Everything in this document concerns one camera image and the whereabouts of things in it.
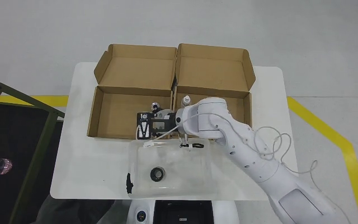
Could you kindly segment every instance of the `gray floor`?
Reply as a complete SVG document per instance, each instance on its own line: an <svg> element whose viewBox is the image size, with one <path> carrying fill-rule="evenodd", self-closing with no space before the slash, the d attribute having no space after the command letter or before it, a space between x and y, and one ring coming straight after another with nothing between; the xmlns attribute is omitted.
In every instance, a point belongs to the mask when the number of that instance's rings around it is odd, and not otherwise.
<svg viewBox="0 0 358 224"><path fill-rule="evenodd" d="M98 61L111 43L246 48L254 65L280 67L287 95L357 152L357 11L357 0L3 1L0 81L30 95L67 95L74 66ZM340 149L290 116L299 170L318 159L317 184L358 223ZM237 207L241 223L279 223L268 202Z"/></svg>

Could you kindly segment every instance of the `transparent plastic tray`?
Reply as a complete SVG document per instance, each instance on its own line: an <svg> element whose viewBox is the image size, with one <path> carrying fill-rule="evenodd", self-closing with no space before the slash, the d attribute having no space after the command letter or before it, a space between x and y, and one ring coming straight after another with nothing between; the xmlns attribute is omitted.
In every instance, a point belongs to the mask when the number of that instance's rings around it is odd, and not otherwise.
<svg viewBox="0 0 358 224"><path fill-rule="evenodd" d="M143 147L144 142L136 140L129 144L129 173L133 183L130 198L215 193L207 139L189 139L189 144L203 144L204 148L180 147L178 139L157 140L147 148ZM159 182L150 177L155 167L162 167L165 172Z"/></svg>

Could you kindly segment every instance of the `label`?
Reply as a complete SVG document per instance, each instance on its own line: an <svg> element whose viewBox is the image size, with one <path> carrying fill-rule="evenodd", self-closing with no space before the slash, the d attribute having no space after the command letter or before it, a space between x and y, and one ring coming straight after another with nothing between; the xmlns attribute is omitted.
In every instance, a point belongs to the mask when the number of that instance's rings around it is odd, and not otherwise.
<svg viewBox="0 0 358 224"><path fill-rule="evenodd" d="M150 146L154 146L153 141L147 141L147 142L144 142L144 144L143 144L143 148L148 148Z"/></svg>

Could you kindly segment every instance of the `plastic lid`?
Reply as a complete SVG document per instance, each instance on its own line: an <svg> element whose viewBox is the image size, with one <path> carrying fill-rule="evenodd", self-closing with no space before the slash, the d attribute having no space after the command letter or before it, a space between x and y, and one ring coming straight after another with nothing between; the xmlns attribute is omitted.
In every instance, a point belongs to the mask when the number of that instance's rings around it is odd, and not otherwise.
<svg viewBox="0 0 358 224"><path fill-rule="evenodd" d="M183 98L183 101L188 104L190 103L190 97L188 95L186 95L184 98Z"/></svg>

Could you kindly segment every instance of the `open cardboard box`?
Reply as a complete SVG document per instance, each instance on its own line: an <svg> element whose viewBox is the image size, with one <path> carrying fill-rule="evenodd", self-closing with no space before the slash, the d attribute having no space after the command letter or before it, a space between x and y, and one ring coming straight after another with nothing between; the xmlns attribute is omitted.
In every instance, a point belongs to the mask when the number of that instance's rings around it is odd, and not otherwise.
<svg viewBox="0 0 358 224"><path fill-rule="evenodd" d="M255 82L245 49L180 44L176 63L173 109L189 95L195 104L206 97L224 98L233 118L252 127L251 94Z"/></svg>
<svg viewBox="0 0 358 224"><path fill-rule="evenodd" d="M111 44L95 68L87 135L135 139L136 114L172 108L176 48Z"/></svg>

